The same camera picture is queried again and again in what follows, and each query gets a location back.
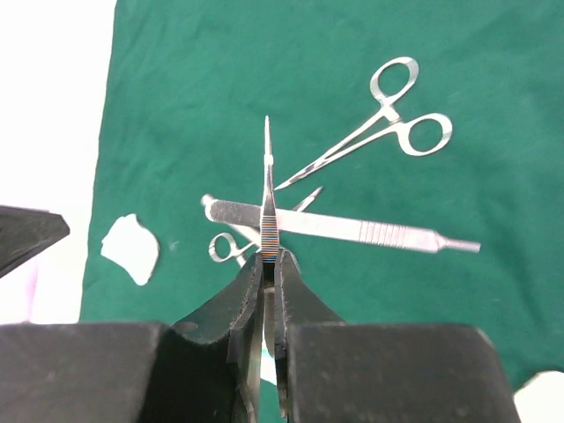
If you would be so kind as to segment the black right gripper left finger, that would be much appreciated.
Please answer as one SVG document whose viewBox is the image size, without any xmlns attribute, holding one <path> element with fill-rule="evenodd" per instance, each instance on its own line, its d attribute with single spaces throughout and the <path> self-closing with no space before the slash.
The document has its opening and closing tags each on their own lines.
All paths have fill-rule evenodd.
<svg viewBox="0 0 564 423">
<path fill-rule="evenodd" d="M 160 335 L 143 422 L 256 422 L 263 337 L 263 258 Z"/>
</svg>

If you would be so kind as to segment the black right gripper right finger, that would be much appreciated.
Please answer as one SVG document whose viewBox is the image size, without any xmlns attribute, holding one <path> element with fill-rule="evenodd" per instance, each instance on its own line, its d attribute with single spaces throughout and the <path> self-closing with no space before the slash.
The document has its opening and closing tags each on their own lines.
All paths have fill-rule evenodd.
<svg viewBox="0 0 564 423">
<path fill-rule="evenodd" d="M 274 265 L 272 325 L 283 417 L 289 422 L 338 422 L 347 325 L 303 282 L 286 249 Z"/>
</svg>

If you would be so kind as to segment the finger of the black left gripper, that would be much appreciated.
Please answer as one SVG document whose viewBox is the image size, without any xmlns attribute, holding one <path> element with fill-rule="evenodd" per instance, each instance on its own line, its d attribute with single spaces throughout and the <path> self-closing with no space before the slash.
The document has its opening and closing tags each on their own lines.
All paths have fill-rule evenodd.
<svg viewBox="0 0 564 423">
<path fill-rule="evenodd" d="M 70 234 L 62 215 L 1 206 L 1 277 Z"/>
</svg>

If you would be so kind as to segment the steel hemostat forceps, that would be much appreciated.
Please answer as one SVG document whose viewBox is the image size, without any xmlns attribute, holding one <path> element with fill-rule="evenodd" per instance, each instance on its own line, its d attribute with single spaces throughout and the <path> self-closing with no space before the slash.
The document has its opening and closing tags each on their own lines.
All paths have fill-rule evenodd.
<svg viewBox="0 0 564 423">
<path fill-rule="evenodd" d="M 382 74 L 389 68 L 404 66 L 408 71 L 408 79 L 404 86 L 394 94 L 385 93 L 380 86 Z M 448 116 L 440 113 L 430 113 L 406 122 L 395 108 L 395 103 L 401 99 L 416 83 L 419 76 L 418 62 L 409 56 L 400 56 L 383 64 L 371 77 L 369 89 L 372 96 L 379 103 L 379 110 L 369 117 L 361 126 L 341 141 L 333 145 L 319 158 L 306 165 L 286 181 L 280 183 L 276 189 L 285 189 L 290 185 L 305 179 L 314 172 L 330 163 L 341 159 L 345 155 L 360 149 L 381 137 L 394 133 L 397 136 L 400 149 L 407 155 L 423 157 L 440 151 L 450 141 L 453 133 L 453 124 Z M 437 143 L 428 150 L 419 150 L 412 145 L 410 133 L 412 129 L 422 122 L 435 122 L 441 127 L 441 137 Z"/>
<path fill-rule="evenodd" d="M 323 186 L 316 188 L 307 197 L 304 197 L 299 203 L 297 203 L 292 208 L 292 210 L 295 212 L 305 211 L 321 194 L 322 190 L 323 190 Z M 216 200 L 216 198 L 211 196 L 210 194 L 205 194 L 201 198 L 201 205 L 206 206 L 210 204 L 212 200 Z M 228 226 L 232 228 L 235 232 L 245 237 L 249 241 L 249 243 L 244 247 L 239 247 L 237 245 L 236 239 L 230 233 L 223 232 L 217 234 L 210 240 L 208 253 L 210 258 L 215 263 L 224 263 L 225 261 L 233 258 L 242 268 L 247 261 L 245 252 L 252 247 L 258 247 L 260 249 L 261 244 L 260 244 L 259 229 L 258 227 L 253 227 L 253 226 L 238 226 L 231 224 L 228 224 Z M 224 239 L 229 247 L 228 252 L 224 256 L 220 255 L 217 251 L 220 239 Z"/>
</svg>

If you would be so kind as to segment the steel scalpel handle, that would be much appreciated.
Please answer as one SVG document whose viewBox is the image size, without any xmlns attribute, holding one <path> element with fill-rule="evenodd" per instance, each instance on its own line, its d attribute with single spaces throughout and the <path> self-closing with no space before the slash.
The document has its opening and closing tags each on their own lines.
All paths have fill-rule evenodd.
<svg viewBox="0 0 564 423">
<path fill-rule="evenodd" d="M 269 116 L 264 118 L 263 201 L 260 213 L 262 257 L 265 263 L 275 263 L 279 251 L 279 231 L 273 188 L 271 126 Z"/>
</svg>

